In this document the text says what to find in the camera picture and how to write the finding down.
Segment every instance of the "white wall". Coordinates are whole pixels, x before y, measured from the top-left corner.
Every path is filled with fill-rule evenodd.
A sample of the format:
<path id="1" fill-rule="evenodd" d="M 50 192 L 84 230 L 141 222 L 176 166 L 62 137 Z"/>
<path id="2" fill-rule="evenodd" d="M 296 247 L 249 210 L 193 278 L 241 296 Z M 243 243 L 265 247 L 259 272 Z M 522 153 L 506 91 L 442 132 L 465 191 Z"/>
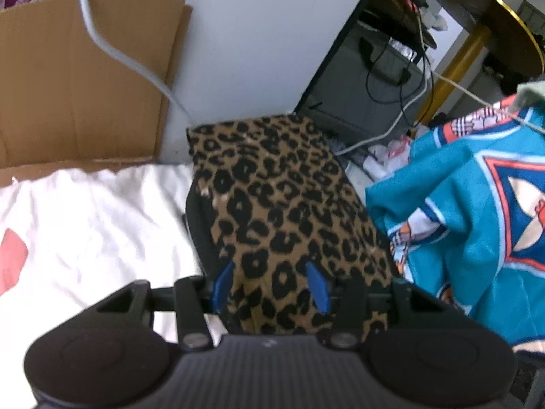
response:
<path id="1" fill-rule="evenodd" d="M 175 94 L 200 124 L 292 111 L 359 0 L 187 0 Z M 162 159 L 187 151 L 171 108 Z"/>

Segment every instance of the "cardboard box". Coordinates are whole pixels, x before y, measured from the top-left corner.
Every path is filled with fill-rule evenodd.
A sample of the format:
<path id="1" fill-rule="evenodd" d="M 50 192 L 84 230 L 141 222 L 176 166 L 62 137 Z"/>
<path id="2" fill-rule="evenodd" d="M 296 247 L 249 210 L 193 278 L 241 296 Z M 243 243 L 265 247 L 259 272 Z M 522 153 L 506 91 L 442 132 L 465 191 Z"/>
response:
<path id="1" fill-rule="evenodd" d="M 97 30 L 169 86 L 191 8 L 185 0 L 90 0 Z M 153 161 L 168 100 L 88 37 L 78 0 L 0 12 L 0 185 L 59 168 Z"/>

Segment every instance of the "gold round table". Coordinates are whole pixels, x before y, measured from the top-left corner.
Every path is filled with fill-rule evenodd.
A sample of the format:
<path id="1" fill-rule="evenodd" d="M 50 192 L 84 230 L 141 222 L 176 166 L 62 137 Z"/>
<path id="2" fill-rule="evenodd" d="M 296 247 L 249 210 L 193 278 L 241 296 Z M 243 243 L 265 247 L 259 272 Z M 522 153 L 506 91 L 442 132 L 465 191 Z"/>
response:
<path id="1" fill-rule="evenodd" d="M 454 20 L 469 33 L 443 76 L 459 83 L 483 47 L 511 70 L 527 77 L 543 73 L 543 55 L 533 34 L 517 13 L 502 0 L 437 0 Z M 435 83 L 419 112 L 427 124 L 454 87 L 443 80 Z"/>

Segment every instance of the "gold table leg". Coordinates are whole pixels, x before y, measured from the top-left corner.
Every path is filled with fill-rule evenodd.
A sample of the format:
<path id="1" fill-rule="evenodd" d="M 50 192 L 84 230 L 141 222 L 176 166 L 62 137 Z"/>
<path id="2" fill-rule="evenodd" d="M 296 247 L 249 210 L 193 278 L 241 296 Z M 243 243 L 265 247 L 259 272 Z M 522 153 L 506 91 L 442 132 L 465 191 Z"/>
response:
<path id="1" fill-rule="evenodd" d="M 471 64 L 475 61 L 475 58 L 477 58 L 477 55 L 479 55 L 480 51 L 483 49 L 484 43 L 489 40 L 491 35 L 490 29 L 486 26 L 477 26 L 469 35 L 468 39 L 465 40 L 464 44 L 442 75 L 445 78 L 459 83 L 465 75 L 465 72 L 467 72 Z M 437 109 L 442 106 L 453 89 L 454 86 L 452 84 L 437 78 L 435 81 L 435 90 L 433 91 L 433 102 L 431 102 L 432 94 L 429 94 L 416 118 L 423 124 L 428 124 L 435 115 L 435 112 L 437 112 Z"/>

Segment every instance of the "leopard print cloth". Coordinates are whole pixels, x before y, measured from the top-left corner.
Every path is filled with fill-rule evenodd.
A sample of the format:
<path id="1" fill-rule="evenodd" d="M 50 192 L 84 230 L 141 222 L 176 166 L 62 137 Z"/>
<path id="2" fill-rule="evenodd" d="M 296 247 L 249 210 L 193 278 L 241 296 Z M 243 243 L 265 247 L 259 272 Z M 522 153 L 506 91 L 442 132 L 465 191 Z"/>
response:
<path id="1" fill-rule="evenodd" d="M 348 178 L 310 119 L 230 121 L 187 131 L 195 186 L 212 211 L 211 236 L 233 260 L 227 309 L 248 333 L 316 333 L 332 316 L 316 309 L 307 260 L 336 277 L 387 286 L 393 263 Z M 372 313 L 364 331 L 386 326 Z"/>

